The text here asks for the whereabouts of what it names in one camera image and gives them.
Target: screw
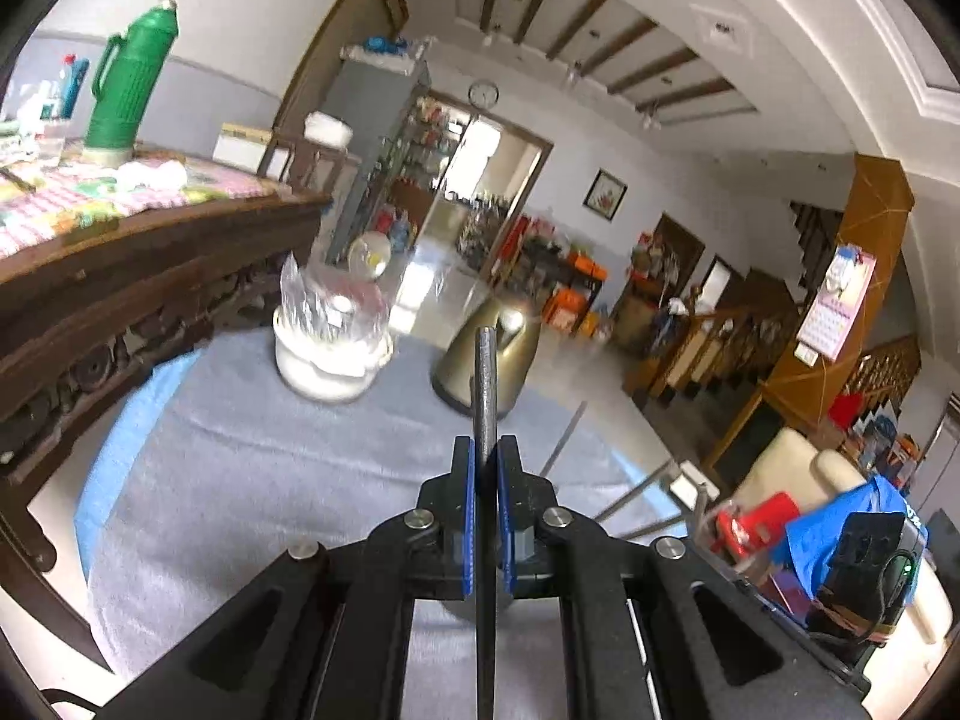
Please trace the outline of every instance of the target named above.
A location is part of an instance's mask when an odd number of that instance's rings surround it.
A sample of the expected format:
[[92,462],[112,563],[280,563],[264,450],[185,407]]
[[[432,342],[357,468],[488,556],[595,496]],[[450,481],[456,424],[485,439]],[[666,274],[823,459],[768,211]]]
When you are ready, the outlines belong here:
[[415,531],[422,531],[433,525],[433,512],[430,509],[410,509],[403,516],[403,524]]
[[664,536],[656,540],[656,553],[667,560],[680,560],[686,553],[683,541],[673,536]]
[[312,541],[312,539],[298,541],[287,547],[287,554],[294,560],[310,560],[318,552],[320,552],[320,544]]
[[551,506],[544,509],[544,522],[551,528],[565,528],[573,522],[573,514],[562,506]]

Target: tan sofa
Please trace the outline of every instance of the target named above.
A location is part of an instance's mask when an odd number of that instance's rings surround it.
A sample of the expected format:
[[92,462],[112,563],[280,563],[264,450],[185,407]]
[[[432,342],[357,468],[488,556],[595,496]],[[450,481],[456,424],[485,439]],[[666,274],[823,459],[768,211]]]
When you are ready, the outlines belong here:
[[[757,458],[733,499],[752,509],[783,490],[801,512],[810,512],[863,482],[860,472],[842,455],[818,452],[805,437],[784,428]],[[886,646],[877,649],[867,663],[865,673],[872,688],[863,707],[874,720],[896,720],[909,708],[947,653],[952,622],[947,594],[924,560],[913,603],[904,610]]]

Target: picture frame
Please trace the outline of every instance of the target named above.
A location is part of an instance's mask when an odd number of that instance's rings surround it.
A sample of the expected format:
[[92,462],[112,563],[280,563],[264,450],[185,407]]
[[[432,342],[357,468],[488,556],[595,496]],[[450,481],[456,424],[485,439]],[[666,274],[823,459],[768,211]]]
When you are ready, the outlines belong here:
[[620,207],[624,194],[627,194],[627,185],[623,181],[606,170],[597,170],[597,176],[584,198],[584,205],[605,220],[613,221],[613,215]]

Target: gold kettle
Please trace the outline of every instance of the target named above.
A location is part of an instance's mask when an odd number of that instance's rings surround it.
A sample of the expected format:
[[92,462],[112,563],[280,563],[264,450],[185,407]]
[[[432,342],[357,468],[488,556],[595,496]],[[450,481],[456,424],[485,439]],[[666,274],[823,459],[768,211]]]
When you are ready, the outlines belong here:
[[434,365],[430,383],[446,404],[459,412],[472,412],[474,343],[481,327],[496,329],[496,414],[503,416],[517,403],[541,330],[536,306],[523,295],[501,292],[488,296]]

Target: wooden column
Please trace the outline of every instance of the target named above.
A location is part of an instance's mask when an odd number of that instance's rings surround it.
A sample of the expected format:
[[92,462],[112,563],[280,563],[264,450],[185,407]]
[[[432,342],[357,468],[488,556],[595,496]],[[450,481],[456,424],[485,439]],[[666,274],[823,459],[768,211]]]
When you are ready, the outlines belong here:
[[[856,174],[836,244],[858,245],[877,258],[877,266],[837,360],[829,362],[821,356],[813,367],[808,367],[794,357],[797,348],[794,340],[786,346],[766,382],[761,383],[761,399],[776,409],[787,425],[802,431],[816,429],[853,372],[867,333],[883,305],[913,202],[913,193],[899,161],[856,156]],[[744,412],[751,412],[757,404],[758,401],[752,400]],[[749,418],[750,413],[741,413],[733,420],[727,435],[714,447],[704,466],[716,464]]]

